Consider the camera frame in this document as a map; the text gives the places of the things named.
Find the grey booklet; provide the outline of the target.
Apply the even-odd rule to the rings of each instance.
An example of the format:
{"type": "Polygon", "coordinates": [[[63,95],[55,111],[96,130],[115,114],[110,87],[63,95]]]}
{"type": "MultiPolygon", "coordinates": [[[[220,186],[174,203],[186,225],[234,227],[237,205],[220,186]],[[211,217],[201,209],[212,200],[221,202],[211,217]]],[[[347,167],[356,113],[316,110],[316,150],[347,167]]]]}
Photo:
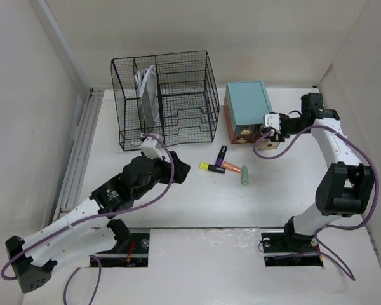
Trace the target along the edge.
{"type": "Polygon", "coordinates": [[[145,133],[153,133],[159,121],[156,66],[152,64],[148,68],[137,70],[134,79],[142,104],[145,133]]]}

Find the green highlighter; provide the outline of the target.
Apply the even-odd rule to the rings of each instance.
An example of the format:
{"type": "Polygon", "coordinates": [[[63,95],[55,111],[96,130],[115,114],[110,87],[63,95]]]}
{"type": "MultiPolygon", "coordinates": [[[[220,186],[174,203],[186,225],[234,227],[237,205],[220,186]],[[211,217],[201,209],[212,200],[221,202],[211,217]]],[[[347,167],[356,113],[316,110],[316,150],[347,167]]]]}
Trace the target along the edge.
{"type": "Polygon", "coordinates": [[[241,184],[243,186],[247,186],[249,184],[249,174],[248,174],[248,168],[246,165],[242,166],[242,172],[241,172],[241,184]]]}

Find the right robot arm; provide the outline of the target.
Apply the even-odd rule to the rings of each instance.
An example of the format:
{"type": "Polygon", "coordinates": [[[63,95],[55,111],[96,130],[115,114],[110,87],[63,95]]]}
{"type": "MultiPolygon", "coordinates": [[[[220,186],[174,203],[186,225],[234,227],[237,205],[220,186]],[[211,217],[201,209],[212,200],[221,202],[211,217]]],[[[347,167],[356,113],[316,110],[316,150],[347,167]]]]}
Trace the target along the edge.
{"type": "Polygon", "coordinates": [[[322,94],[303,95],[301,115],[291,118],[281,114],[278,121],[276,140],[311,134],[328,168],[317,187],[314,203],[284,226],[281,242],[288,250],[296,250],[304,243],[310,243],[318,229],[341,218],[362,214],[375,184],[375,174],[345,142],[340,117],[336,110],[324,107],[322,94]]]}

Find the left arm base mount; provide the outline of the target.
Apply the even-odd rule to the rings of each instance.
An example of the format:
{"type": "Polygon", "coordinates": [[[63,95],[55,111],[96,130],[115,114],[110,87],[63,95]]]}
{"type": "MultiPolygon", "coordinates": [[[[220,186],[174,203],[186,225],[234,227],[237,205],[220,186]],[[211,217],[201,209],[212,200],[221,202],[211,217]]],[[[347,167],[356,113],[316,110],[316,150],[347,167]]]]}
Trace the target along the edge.
{"type": "Polygon", "coordinates": [[[113,247],[96,253],[102,267],[147,267],[150,246],[150,230],[130,231],[121,219],[112,219],[107,228],[113,232],[113,247]]]}

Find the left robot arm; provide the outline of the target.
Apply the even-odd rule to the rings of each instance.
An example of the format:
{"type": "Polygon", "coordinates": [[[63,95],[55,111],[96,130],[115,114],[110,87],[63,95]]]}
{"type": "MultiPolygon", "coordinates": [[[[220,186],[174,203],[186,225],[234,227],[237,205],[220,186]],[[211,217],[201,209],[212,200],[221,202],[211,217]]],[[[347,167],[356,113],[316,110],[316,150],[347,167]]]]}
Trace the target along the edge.
{"type": "Polygon", "coordinates": [[[23,293],[37,290],[63,267],[98,252],[122,252],[131,232],[115,216],[127,211],[156,184],[181,184],[191,166],[176,152],[172,161],[137,156],[123,171],[95,189],[88,198],[46,228],[28,236],[12,236],[6,251],[23,293]]]}

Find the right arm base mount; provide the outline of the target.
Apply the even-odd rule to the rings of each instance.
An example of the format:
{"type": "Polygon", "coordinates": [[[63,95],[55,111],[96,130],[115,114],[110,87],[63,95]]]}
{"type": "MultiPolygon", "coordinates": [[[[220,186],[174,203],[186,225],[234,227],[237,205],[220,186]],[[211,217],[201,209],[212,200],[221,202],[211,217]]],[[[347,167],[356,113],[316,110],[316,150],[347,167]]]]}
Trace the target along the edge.
{"type": "Polygon", "coordinates": [[[266,267],[323,267],[323,259],[313,235],[264,231],[260,244],[266,267]]]}

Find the orange highlighter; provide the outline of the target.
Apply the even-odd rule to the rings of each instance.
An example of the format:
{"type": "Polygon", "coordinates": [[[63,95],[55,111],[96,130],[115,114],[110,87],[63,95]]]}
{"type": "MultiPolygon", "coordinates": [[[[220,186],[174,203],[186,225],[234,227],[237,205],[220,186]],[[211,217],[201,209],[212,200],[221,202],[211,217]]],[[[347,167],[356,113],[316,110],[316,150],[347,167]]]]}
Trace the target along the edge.
{"type": "Polygon", "coordinates": [[[236,165],[233,165],[232,163],[226,162],[226,161],[224,161],[222,163],[222,168],[224,168],[228,171],[234,172],[234,173],[242,173],[242,168],[240,168],[236,165]]]}

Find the clear drawer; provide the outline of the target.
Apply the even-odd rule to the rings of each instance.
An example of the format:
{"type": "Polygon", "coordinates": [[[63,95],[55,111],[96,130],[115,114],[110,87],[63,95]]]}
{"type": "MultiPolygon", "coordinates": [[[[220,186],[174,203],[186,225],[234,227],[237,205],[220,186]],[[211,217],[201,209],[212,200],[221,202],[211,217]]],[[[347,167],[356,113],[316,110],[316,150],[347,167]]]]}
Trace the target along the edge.
{"type": "Polygon", "coordinates": [[[255,149],[258,151],[267,151],[277,149],[280,145],[280,141],[274,135],[267,137],[260,137],[255,143],[255,149]]]}

